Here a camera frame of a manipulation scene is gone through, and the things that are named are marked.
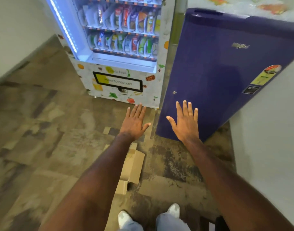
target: hand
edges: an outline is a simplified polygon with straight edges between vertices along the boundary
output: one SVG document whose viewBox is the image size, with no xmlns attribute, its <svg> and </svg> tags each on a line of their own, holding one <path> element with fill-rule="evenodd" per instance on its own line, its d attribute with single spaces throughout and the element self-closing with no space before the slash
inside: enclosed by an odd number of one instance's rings
<svg viewBox="0 0 294 231">
<path fill-rule="evenodd" d="M 184 144 L 187 141 L 199 141 L 199 132 L 198 132 L 198 109 L 195 108 L 194 114 L 192 109 L 192 103 L 187 103 L 186 100 L 183 101 L 183 111 L 179 104 L 176 102 L 177 107 L 177 124 L 175 120 L 167 116 L 167 120 L 172 125 L 172 130 L 175 132 L 178 139 Z"/>
<path fill-rule="evenodd" d="M 130 113 L 130 107 L 127 109 L 126 118 L 122 123 L 119 134 L 129 134 L 132 141 L 141 137 L 151 123 L 146 123 L 143 127 L 146 106 L 142 108 L 142 104 L 135 105 Z"/>
</svg>

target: baseboard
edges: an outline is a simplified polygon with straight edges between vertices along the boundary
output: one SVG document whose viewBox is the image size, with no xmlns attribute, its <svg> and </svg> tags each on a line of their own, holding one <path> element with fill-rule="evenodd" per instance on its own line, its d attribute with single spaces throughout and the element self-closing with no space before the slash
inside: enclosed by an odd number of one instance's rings
<svg viewBox="0 0 294 231">
<path fill-rule="evenodd" d="M 20 61 L 18 64 L 16 64 L 13 68 L 11 68 L 10 70 L 8 70 L 5 74 L 3 74 L 0 77 L 0 84 L 2 82 L 4 82 L 6 80 L 6 78 L 8 77 L 8 75 L 10 75 L 11 73 L 13 73 L 14 71 L 16 71 L 17 69 L 19 69 L 21 66 L 24 65 L 24 63 L 28 62 L 29 59 L 31 59 L 38 51 L 42 50 L 43 47 L 50 42 L 54 37 L 57 37 L 55 34 L 52 35 L 49 39 L 47 39 L 44 43 L 42 43 L 38 48 L 36 48 L 33 52 L 31 52 L 27 57 L 25 57 L 22 61 Z"/>
</svg>

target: light blue jeans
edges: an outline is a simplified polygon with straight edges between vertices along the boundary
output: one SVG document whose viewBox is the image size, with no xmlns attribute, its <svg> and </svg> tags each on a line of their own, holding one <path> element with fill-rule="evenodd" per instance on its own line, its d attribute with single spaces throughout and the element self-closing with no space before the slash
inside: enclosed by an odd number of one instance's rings
<svg viewBox="0 0 294 231">
<path fill-rule="evenodd" d="M 181 219 L 173 217 L 169 213 L 162 213 L 158 215 L 156 220 L 156 230 L 157 231 L 191 231 L 186 223 Z M 131 221 L 125 224 L 123 229 L 119 231 L 144 231 L 143 227 L 135 222 Z"/>
</svg>

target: led light strip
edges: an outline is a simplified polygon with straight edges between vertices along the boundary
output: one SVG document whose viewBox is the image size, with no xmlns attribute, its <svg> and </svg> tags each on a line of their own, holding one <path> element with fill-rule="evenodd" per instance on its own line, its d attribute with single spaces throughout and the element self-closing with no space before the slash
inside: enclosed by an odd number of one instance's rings
<svg viewBox="0 0 294 231">
<path fill-rule="evenodd" d="M 67 31 L 67 29 L 65 27 L 65 24 L 64 24 L 63 20 L 61 19 L 60 14 L 59 14 L 56 6 L 55 6 L 55 3 L 53 2 L 53 0 L 50 0 L 50 2 L 51 2 L 51 5 L 53 6 L 53 9 L 54 9 L 57 17 L 58 17 L 58 20 L 60 21 L 61 25 L 63 26 L 63 29 L 64 29 L 64 31 L 65 31 L 65 33 L 66 33 L 66 35 L 67 35 L 67 37 L 68 37 L 68 39 L 70 41 L 70 44 L 71 44 L 73 50 L 77 53 L 77 50 L 76 50 L 76 48 L 75 48 L 75 46 L 74 46 L 74 44 L 72 42 L 72 39 L 70 38 L 70 35 L 69 35 L 69 33 L 68 33 L 68 31 Z"/>
</svg>

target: cardboard box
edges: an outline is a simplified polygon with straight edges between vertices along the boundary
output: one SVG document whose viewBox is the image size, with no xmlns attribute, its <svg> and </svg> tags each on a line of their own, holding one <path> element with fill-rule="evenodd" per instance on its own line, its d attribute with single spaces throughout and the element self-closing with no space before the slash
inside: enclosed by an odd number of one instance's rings
<svg viewBox="0 0 294 231">
<path fill-rule="evenodd" d="M 120 180 L 118 182 L 115 194 L 125 195 L 127 193 L 128 183 L 138 184 L 143 167 L 145 154 L 136 150 L 137 143 L 132 143 L 127 153 L 124 165 L 122 167 Z"/>
</svg>

